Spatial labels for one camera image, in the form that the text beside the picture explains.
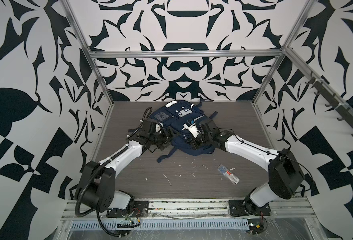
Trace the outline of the navy blue student backpack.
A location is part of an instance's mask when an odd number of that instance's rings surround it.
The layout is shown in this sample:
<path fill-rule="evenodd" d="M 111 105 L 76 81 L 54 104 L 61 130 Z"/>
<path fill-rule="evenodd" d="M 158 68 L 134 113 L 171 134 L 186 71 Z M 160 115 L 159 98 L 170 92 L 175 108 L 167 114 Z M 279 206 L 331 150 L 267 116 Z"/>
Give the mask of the navy blue student backpack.
<path fill-rule="evenodd" d="M 161 108 L 153 111 L 151 107 L 147 108 L 141 119 L 141 124 L 135 129 L 129 129 L 130 135 L 128 137 L 148 137 L 152 141 L 152 135 L 155 133 L 154 124 L 162 123 L 162 129 L 172 129 L 174 138 L 171 141 L 172 150 L 167 155 L 160 156 L 156 161 L 161 163 L 164 159 L 170 158 L 177 150 L 180 150 L 191 156 L 209 155 L 213 154 L 215 147 L 210 143 L 209 137 L 212 136 L 212 129 L 216 127 L 213 119 L 218 114 L 217 111 L 207 116 L 203 110 L 200 109 L 201 103 L 195 105 L 185 100 L 171 101 Z M 211 146 L 194 150 L 189 144 L 192 134 L 188 130 L 183 130 L 183 125 L 190 120 L 195 120 L 197 128 L 201 134 L 205 136 L 205 141 Z"/>

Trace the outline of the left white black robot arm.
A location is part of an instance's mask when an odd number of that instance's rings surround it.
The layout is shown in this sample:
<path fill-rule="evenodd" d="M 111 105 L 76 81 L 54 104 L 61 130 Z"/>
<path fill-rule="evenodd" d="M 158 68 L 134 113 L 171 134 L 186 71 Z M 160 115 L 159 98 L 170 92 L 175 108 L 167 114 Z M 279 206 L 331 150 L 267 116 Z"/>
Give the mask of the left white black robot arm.
<path fill-rule="evenodd" d="M 109 209 L 131 212 L 133 196 L 115 190 L 119 173 L 146 151 L 164 150 L 178 136 L 171 127 L 153 119 L 144 119 L 126 137 L 125 145 L 111 156 L 85 165 L 77 185 L 75 215 L 84 217 L 94 211 Z"/>

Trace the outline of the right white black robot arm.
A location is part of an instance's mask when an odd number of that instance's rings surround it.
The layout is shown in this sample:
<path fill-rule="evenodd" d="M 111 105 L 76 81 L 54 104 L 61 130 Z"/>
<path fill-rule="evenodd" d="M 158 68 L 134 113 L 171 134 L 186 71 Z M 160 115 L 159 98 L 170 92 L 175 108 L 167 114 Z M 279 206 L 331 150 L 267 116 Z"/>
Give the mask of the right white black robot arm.
<path fill-rule="evenodd" d="M 252 190 L 244 199 L 248 212 L 260 209 L 276 199 L 289 200 L 304 181 L 304 173 L 293 153 L 262 147 L 239 137 L 232 129 L 216 126 L 207 119 L 197 124 L 191 120 L 183 128 L 192 134 L 192 146 L 211 145 L 224 152 L 241 156 L 268 173 L 267 183 Z"/>

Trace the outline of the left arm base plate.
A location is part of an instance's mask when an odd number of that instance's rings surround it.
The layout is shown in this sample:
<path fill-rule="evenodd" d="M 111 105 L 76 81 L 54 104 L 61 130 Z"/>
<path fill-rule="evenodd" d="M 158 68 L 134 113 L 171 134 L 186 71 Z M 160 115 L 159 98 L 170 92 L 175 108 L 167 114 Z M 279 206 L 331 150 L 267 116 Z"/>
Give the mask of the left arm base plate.
<path fill-rule="evenodd" d="M 149 201 L 131 201 L 127 208 L 121 209 L 111 209 L 107 211 L 107 218 L 123 218 L 128 216 L 130 218 L 140 218 L 142 215 L 148 213 Z"/>

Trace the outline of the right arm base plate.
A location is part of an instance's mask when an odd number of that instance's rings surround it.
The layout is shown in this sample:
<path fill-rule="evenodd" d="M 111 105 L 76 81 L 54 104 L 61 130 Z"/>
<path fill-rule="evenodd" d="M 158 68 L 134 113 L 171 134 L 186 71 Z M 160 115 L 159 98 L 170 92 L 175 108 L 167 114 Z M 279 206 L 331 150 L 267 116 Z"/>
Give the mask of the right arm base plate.
<path fill-rule="evenodd" d="M 270 216 L 270 207 L 268 204 L 258 207 L 251 200 L 229 200 L 229 214 L 232 217 L 243 216 Z"/>

